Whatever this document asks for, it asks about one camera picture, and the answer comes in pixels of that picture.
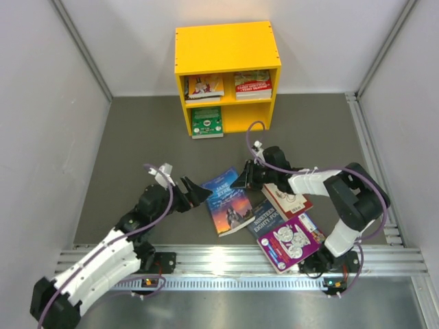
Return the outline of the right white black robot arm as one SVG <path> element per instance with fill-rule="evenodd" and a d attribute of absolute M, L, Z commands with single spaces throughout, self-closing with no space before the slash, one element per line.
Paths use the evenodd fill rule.
<path fill-rule="evenodd" d="M 341 169 L 293 168 L 277 146 L 253 147 L 252 153 L 254 159 L 246 161 L 231 188 L 257 191 L 274 184 L 283 193 L 325 196 L 332 201 L 339 219 L 317 252 L 319 269 L 337 271 L 364 231 L 387 215 L 388 194 L 357 162 Z"/>

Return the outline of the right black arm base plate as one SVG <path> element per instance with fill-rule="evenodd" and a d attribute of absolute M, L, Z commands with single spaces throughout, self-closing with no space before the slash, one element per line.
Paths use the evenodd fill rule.
<path fill-rule="evenodd" d="M 299 272 L 316 279 L 323 274 L 341 274 L 344 278 L 348 274 L 357 273 L 360 266 L 360 258 L 355 251 L 335 258 L 331 253 L 317 251 L 298 264 Z"/>

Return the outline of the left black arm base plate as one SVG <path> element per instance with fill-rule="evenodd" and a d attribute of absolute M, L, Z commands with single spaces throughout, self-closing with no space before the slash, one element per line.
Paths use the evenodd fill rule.
<path fill-rule="evenodd" d="M 175 268 L 175 252 L 157 252 L 143 266 L 144 272 L 151 274 L 172 274 Z"/>

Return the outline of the Roald Dahl Charlie book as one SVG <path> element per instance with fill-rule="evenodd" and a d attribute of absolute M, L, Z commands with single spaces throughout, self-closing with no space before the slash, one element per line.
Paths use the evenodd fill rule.
<path fill-rule="evenodd" d="M 219 73 L 188 75 L 185 79 L 187 96 L 190 99 L 222 97 L 225 94 L 223 77 Z"/>

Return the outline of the green treehouse book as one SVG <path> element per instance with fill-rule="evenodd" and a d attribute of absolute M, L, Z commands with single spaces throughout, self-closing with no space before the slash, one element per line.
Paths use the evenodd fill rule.
<path fill-rule="evenodd" d="M 192 139 L 223 137 L 222 109 L 220 106 L 191 110 Z"/>

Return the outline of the blue Jane Eyre book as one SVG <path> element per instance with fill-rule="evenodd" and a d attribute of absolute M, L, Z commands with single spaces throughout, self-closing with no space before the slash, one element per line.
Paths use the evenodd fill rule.
<path fill-rule="evenodd" d="M 231 188 L 238 172 L 231 167 L 219 176 L 202 184 L 213 194 L 206 204 L 219 237 L 235 233 L 255 220 L 254 210 L 245 190 Z"/>

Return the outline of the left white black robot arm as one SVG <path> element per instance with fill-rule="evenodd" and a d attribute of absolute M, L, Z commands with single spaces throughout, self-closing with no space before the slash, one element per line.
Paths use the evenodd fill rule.
<path fill-rule="evenodd" d="M 168 182 L 147 186 L 134 208 L 94 249 L 52 279 L 43 277 L 34 285 L 29 312 L 39 328 L 75 328 L 113 286 L 153 268 L 156 250 L 148 232 L 168 214 L 187 212 L 212 195 L 187 177 L 181 180 L 185 192 Z"/>

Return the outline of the red 13-Storey Treehouse book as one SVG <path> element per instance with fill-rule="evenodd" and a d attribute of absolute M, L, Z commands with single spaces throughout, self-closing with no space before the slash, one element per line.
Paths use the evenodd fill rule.
<path fill-rule="evenodd" d="M 265 93 L 272 90 L 272 81 L 268 70 L 234 72 L 235 92 Z"/>

